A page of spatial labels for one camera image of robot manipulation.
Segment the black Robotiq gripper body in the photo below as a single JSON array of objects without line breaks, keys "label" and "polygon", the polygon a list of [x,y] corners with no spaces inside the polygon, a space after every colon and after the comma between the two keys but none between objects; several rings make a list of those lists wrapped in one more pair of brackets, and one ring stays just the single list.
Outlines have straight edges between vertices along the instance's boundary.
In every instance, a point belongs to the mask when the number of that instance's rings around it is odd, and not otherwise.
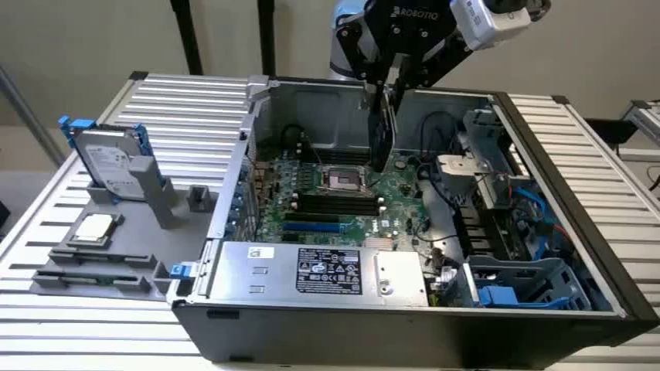
[{"label": "black Robotiq gripper body", "polygon": [[456,19],[450,1],[368,1],[367,28],[379,54],[424,57],[454,33]]}]

